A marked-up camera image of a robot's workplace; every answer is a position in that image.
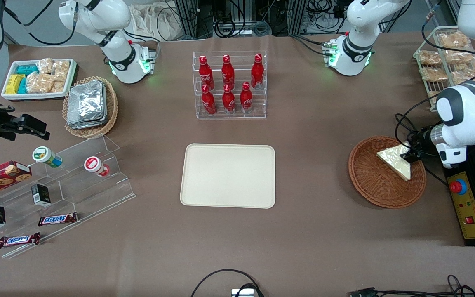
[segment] beige tray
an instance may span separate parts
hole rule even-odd
[[[269,145],[192,143],[184,158],[181,203],[270,208],[275,181],[275,150]]]

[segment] brown tablecloth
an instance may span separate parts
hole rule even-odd
[[[362,198],[347,173],[353,146],[392,136],[393,114],[426,97],[411,59],[421,41],[418,33],[382,34],[356,77],[325,68],[290,38],[164,43],[155,74],[134,85],[115,79],[96,46],[11,46],[11,61],[73,58],[79,79],[99,75],[113,84],[120,109],[108,136],[121,147],[119,164],[137,197],[16,258],[0,258],[0,296],[187,296],[221,268],[248,272],[267,296],[344,296],[368,286],[441,291],[447,274],[475,288],[475,248],[462,246],[445,186],[428,177],[420,201],[387,210]],[[192,52],[258,49],[269,55],[266,120],[197,120]],[[39,145],[57,151],[83,140],[64,129],[61,101],[12,105],[45,121],[51,140],[0,140],[0,163],[29,164]],[[426,104],[412,118],[422,126],[437,115]],[[182,205],[190,143],[274,147],[275,206]],[[227,296],[245,282],[215,275],[198,295]]]

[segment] brown wicker basket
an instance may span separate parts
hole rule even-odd
[[[103,125],[103,126],[96,126],[96,127],[89,127],[89,128],[84,128],[84,129],[73,129],[69,127],[66,124],[66,130],[69,131],[72,135],[76,137],[83,137],[83,138],[92,138],[95,137],[96,135],[99,134],[106,134],[113,128],[113,125],[115,124],[117,120],[117,115],[118,115],[118,101],[117,101],[117,94],[115,93],[115,90],[113,90],[113,86],[111,86],[111,83],[107,81],[107,79],[102,78],[102,77],[86,77],[84,79],[81,79],[74,83],[74,85],[81,85],[83,83],[88,83],[91,80],[99,80],[104,85],[106,85],[106,100],[107,100],[107,114],[109,117],[108,122]],[[68,93],[66,94],[66,97],[63,100],[63,109],[62,109],[62,116],[64,120],[67,121],[67,103],[68,103]]]
[[[417,201],[426,187],[422,161],[412,163],[412,178],[404,181],[377,152],[399,145],[390,137],[370,137],[356,145],[349,156],[349,176],[357,191],[371,203],[402,208]]]

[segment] red lid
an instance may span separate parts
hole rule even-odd
[[[99,160],[97,157],[89,157],[87,160],[85,160],[85,169],[93,171],[98,167]]]

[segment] coca-cola bottle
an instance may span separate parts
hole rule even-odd
[[[243,83],[243,90],[239,96],[241,101],[241,109],[243,113],[250,113],[252,111],[252,92],[248,82]]]
[[[205,56],[199,57],[199,75],[201,76],[201,81],[204,85],[209,86],[210,90],[213,90],[215,87],[214,77],[212,75],[212,69],[206,62]]]
[[[212,93],[210,93],[209,87],[207,85],[203,85],[201,87],[201,90],[203,91],[201,100],[203,100],[203,106],[206,109],[206,112],[209,115],[214,115],[217,112],[214,96],[212,95]]]
[[[234,66],[230,63],[230,56],[227,54],[223,56],[223,67],[221,68],[221,73],[223,74],[223,84],[228,85],[230,90],[234,90]]]
[[[265,71],[262,63],[261,54],[254,56],[254,65],[252,65],[252,79],[250,81],[253,89],[261,89],[263,87],[263,72]]]
[[[236,109],[234,103],[234,94],[232,94],[230,85],[224,85],[223,91],[223,106],[225,107],[225,113],[227,115],[233,115],[236,113]]]

